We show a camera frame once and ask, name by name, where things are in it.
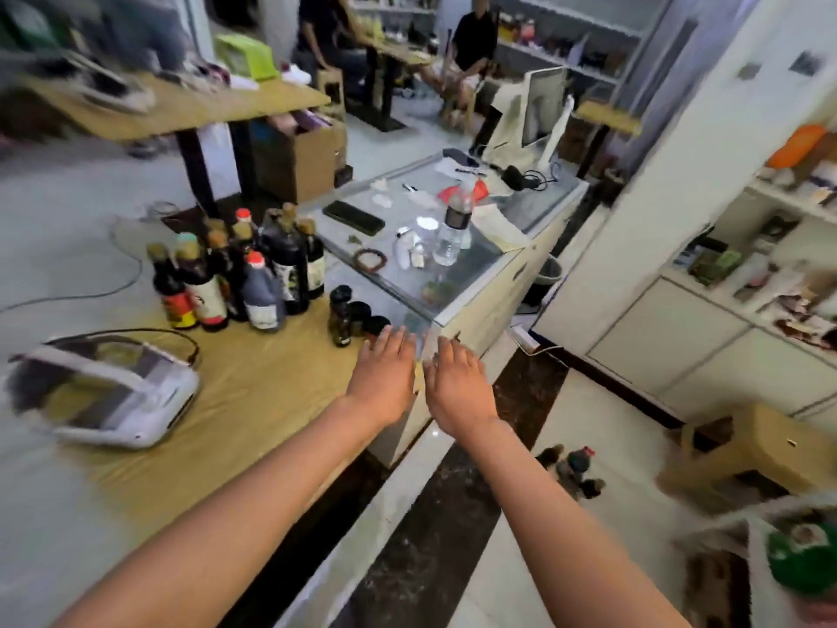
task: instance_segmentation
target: wooden stool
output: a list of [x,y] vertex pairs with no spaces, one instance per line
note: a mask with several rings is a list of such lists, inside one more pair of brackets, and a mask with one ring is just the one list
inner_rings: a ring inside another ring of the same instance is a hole
[[343,99],[343,72],[320,68],[316,72],[316,85],[322,94],[327,94],[328,98],[331,99],[330,104],[319,108],[320,113],[345,121],[346,102]]
[[[696,451],[696,435],[701,443],[709,440],[710,451]],[[770,500],[837,485],[837,441],[764,403],[687,423],[680,447],[680,457],[657,482],[664,491],[685,493],[711,511],[738,508],[725,486],[755,487],[762,500]]]

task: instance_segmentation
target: bucket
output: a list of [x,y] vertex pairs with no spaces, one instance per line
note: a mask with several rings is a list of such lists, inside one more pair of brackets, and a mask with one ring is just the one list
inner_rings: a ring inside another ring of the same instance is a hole
[[523,303],[529,306],[539,306],[543,298],[549,293],[552,285],[558,282],[560,278],[561,265],[554,255],[550,255],[541,266],[538,275],[535,276],[535,282],[529,287],[526,297],[523,298]]

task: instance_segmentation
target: person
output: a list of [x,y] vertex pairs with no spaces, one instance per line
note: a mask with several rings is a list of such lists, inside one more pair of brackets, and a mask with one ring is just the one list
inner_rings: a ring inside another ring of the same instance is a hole
[[[57,628],[210,628],[245,591],[337,467],[413,398],[416,338],[387,327],[357,357],[346,393],[305,429],[118,564]],[[430,413],[470,454],[506,514],[556,625],[688,628],[627,553],[497,416],[476,355],[439,337],[424,364]]]
[[445,57],[419,71],[424,83],[442,97],[454,96],[461,109],[469,104],[480,73],[497,49],[497,24],[489,13],[490,2],[471,0],[472,11],[459,20]]
[[299,0],[299,36],[294,60],[316,79],[322,68],[343,72],[343,90],[352,97],[362,94],[367,75],[363,50],[346,48],[347,41],[359,41],[361,33],[347,0]]

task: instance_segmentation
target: brown bracelet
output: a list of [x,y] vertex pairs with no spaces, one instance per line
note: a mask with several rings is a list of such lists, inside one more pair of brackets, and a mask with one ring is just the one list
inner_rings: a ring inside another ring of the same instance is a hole
[[[367,266],[366,264],[361,262],[361,256],[363,255],[374,255],[380,258],[380,262],[375,264],[374,266]],[[383,269],[384,265],[387,263],[387,256],[384,255],[381,251],[377,249],[360,249],[355,252],[354,255],[351,256],[351,263],[355,267],[355,269],[359,271],[363,271],[364,273],[378,273],[381,269]]]

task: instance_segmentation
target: white extension socket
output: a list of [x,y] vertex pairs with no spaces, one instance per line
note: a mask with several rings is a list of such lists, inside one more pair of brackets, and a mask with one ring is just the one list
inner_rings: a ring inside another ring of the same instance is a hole
[[535,354],[538,348],[541,347],[535,338],[529,334],[529,332],[519,324],[517,326],[513,326],[511,328],[507,328],[509,337],[511,337],[518,346],[520,346],[524,352],[529,353],[530,355]]

